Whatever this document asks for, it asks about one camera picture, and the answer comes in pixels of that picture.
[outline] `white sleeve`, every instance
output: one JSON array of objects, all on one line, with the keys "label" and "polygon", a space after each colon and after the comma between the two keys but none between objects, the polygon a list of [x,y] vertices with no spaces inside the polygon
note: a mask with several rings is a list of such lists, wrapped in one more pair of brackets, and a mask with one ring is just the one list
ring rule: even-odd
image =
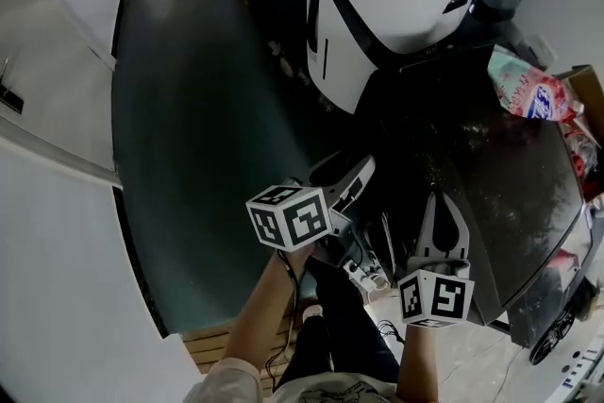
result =
[{"label": "white sleeve", "polygon": [[260,373],[244,360],[226,358],[195,384],[184,403],[261,403]]}]

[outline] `black table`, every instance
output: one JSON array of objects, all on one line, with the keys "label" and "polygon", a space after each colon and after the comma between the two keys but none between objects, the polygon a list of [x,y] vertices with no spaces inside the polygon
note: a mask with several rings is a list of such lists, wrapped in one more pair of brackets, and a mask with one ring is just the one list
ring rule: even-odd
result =
[{"label": "black table", "polygon": [[[583,204],[558,125],[499,105],[486,71],[491,52],[451,49],[376,72],[357,111],[377,158],[374,210],[388,211],[399,247],[416,240],[431,191],[445,191],[460,208],[481,324],[540,279]],[[404,265],[404,251],[396,255]]]},{"label": "black table", "polygon": [[523,347],[534,347],[570,301],[604,238],[604,219],[595,218],[591,229],[592,247],[580,270],[567,288],[561,285],[558,271],[545,268],[537,280],[508,309],[512,341]]}]

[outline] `electrical cable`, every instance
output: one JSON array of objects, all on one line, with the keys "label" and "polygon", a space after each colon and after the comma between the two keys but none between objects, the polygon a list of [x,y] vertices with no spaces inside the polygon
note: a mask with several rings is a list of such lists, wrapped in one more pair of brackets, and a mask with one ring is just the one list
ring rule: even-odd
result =
[{"label": "electrical cable", "polygon": [[396,340],[400,343],[405,343],[405,340],[398,333],[398,329],[396,329],[396,327],[394,327],[394,324],[388,319],[382,319],[381,321],[379,321],[377,323],[377,330],[379,330],[379,334],[381,334],[382,337],[394,336]]},{"label": "electrical cable", "polygon": [[364,259],[361,242],[359,241],[359,236],[357,235],[357,232],[355,232],[354,230],[351,230],[351,232],[352,232],[352,238],[354,239],[355,244],[357,245],[357,247],[359,248],[359,251],[361,252],[361,260],[356,261],[356,260],[352,259],[352,256],[350,256],[350,259],[352,259],[352,261],[355,262],[355,265],[361,269],[361,264]]},{"label": "electrical cable", "polygon": [[495,403],[497,401],[497,399],[499,398],[499,394],[501,393],[501,390],[503,390],[503,387],[506,384],[506,380],[508,379],[508,374],[510,372],[510,368],[512,367],[512,363],[515,361],[515,359],[518,357],[518,355],[522,352],[524,348],[520,348],[518,349],[518,352],[513,356],[512,360],[510,361],[510,364],[508,364],[508,369],[506,370],[506,376],[503,378],[503,382],[501,383],[501,386],[499,387],[499,391],[497,392],[497,394],[495,395],[495,398],[493,399],[493,403]]},{"label": "electrical cable", "polygon": [[290,341],[292,340],[292,333],[294,332],[295,315],[298,312],[298,302],[299,302],[299,297],[300,297],[300,283],[299,283],[297,277],[295,276],[295,272],[294,272],[292,265],[290,264],[290,262],[287,259],[287,256],[285,255],[285,253],[282,250],[278,250],[277,254],[279,255],[279,258],[281,259],[281,261],[283,262],[283,265],[285,266],[285,271],[287,272],[288,276],[290,276],[290,278],[292,279],[292,284],[294,285],[294,309],[292,311],[292,317],[290,319],[290,327],[289,327],[289,330],[287,333],[287,339],[285,340],[285,345],[281,348],[281,350],[278,353],[276,353],[272,358],[270,358],[264,365],[264,368],[266,369],[266,373],[268,374],[269,378],[273,381],[273,392],[275,391],[277,381],[276,381],[276,376],[273,374],[273,370],[271,369],[271,366],[281,356],[283,356],[285,358],[285,361],[289,362],[285,353],[287,352],[287,349],[290,346]]}]

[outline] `hand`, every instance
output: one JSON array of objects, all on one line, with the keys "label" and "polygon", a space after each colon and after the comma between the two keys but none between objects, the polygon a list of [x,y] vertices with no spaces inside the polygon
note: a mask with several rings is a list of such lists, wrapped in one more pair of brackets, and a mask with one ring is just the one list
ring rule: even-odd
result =
[{"label": "hand", "polygon": [[287,260],[292,265],[292,268],[297,276],[302,273],[304,264],[309,259],[310,255],[312,255],[312,252],[314,252],[314,248],[315,243],[309,243],[295,252],[290,252],[287,254]]}]

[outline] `dark pants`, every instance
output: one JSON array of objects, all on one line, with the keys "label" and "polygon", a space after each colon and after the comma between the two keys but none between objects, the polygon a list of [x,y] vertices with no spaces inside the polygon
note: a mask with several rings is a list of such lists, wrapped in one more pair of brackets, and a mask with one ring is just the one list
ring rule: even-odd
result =
[{"label": "dark pants", "polygon": [[293,379],[330,372],[329,356],[337,373],[361,373],[396,383],[398,362],[346,272],[315,259],[309,260],[308,268],[317,281],[323,317],[310,317],[304,323],[292,361],[277,387]]}]

